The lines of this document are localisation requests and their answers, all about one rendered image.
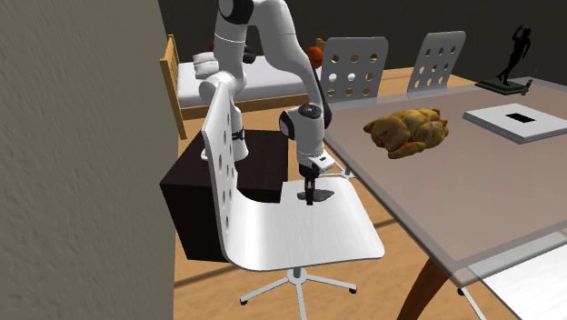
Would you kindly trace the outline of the white swivel chair with holes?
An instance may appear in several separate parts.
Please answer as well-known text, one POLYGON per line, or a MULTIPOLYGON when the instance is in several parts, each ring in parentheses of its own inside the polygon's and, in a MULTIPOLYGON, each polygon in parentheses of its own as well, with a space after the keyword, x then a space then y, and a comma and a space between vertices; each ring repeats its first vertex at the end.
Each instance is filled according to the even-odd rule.
POLYGON ((380 259, 383 243, 353 185, 342 177, 319 178, 332 191, 323 202, 307 205, 298 199, 303 182, 283 183, 279 203, 256 202, 237 188, 229 87, 219 85, 201 133, 210 171, 217 229, 225 259, 242 269, 286 271, 286 277, 243 295, 242 304, 279 285, 317 281, 306 272, 312 265, 380 259))

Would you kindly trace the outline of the wooden bed with white mattress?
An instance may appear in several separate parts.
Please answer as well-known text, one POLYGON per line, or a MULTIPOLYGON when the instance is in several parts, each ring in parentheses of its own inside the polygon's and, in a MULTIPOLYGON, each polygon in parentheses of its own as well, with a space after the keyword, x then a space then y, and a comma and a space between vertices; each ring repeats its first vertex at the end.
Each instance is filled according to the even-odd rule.
MULTIPOLYGON (((172 35, 167 36, 160 66, 179 137, 185 140, 184 122, 203 118, 207 114, 208 105, 199 95, 202 80, 196 77, 193 64, 179 61, 172 35)), ((273 68, 263 56, 258 56, 251 64, 245 64, 244 72, 247 83, 234 98, 236 106, 244 113, 308 102, 300 77, 273 68)))

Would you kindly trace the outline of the golden roast chicken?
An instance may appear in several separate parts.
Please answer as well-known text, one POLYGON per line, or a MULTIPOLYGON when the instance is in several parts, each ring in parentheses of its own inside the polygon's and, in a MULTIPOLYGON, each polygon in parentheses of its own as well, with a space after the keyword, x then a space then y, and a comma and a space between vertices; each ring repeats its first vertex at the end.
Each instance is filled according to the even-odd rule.
POLYGON ((363 130, 390 159, 421 153, 439 145, 449 134, 439 109, 405 109, 367 123, 363 130))

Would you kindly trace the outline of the grey chair with holes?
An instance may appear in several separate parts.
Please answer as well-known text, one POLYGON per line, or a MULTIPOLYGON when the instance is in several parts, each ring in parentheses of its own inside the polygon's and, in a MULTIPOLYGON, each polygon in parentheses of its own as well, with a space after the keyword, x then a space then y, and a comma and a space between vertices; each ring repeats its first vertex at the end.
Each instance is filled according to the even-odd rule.
POLYGON ((465 39, 464 31, 428 33, 417 55, 407 94, 433 94, 445 90, 465 39))
POLYGON ((388 49, 383 36, 330 37, 326 41, 321 85, 333 111, 377 99, 388 49))

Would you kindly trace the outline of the dark robot stand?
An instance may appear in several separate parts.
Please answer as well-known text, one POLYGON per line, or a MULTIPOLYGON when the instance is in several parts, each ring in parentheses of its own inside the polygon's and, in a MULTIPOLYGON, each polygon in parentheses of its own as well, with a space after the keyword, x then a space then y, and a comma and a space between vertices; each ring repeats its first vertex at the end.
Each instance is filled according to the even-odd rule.
MULTIPOLYGON (((278 203, 288 178, 288 139, 276 131, 247 130, 249 155, 235 164, 237 188, 258 202, 278 203)), ((186 258, 224 262, 217 233, 208 164, 197 134, 160 182, 186 258)))

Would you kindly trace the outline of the glass table with brown legs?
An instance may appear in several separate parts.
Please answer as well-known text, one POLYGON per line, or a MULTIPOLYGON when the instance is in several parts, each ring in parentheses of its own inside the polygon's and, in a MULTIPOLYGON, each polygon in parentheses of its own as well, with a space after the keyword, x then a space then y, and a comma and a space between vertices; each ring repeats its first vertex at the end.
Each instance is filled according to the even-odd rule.
POLYGON ((528 293, 518 265, 567 245, 567 135, 516 144, 464 118, 511 103, 567 120, 567 89, 543 81, 526 95, 466 85, 334 110, 327 144, 427 256, 402 289, 396 320, 421 320, 447 282, 465 288, 495 276, 528 293), (448 122, 450 133, 435 148, 392 160, 363 131, 375 118, 422 107, 439 109, 448 122))

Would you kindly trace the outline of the white flat box, black rectangle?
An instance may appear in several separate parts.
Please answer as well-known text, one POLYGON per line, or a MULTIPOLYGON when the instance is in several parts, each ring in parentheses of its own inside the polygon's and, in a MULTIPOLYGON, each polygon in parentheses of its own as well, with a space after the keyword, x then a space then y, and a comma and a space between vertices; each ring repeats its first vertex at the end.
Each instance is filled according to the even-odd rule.
POLYGON ((466 111, 463 119, 519 145, 567 134, 567 120, 517 103, 466 111))

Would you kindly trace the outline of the thin dark pen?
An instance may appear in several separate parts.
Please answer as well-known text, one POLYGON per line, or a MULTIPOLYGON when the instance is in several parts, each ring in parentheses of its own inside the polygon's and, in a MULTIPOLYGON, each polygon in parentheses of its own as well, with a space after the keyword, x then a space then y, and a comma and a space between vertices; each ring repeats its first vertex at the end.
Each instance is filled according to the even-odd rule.
POLYGON ((521 92, 521 95, 526 95, 526 94, 529 92, 530 87, 531 87, 531 85, 532 85, 532 83, 533 83, 533 80, 534 80, 536 74, 537 74, 537 69, 534 70, 532 76, 531 76, 531 77, 528 79, 528 81, 526 82, 526 84, 525 84, 525 86, 524 86, 524 88, 523 88, 523 90, 522 90, 522 92, 521 92))

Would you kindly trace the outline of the black human figure statue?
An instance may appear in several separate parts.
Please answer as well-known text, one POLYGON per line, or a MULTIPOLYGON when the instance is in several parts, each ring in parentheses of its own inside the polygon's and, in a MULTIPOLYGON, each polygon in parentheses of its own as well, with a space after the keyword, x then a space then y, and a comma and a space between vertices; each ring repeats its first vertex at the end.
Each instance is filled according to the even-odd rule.
POLYGON ((531 33, 531 28, 524 28, 520 25, 512 36, 514 48, 510 54, 507 66, 496 76, 495 79, 483 80, 475 85, 501 95, 525 95, 529 90, 530 84, 520 85, 511 82, 509 80, 509 76, 514 67, 517 66, 518 63, 527 55, 527 52, 531 47, 531 33))

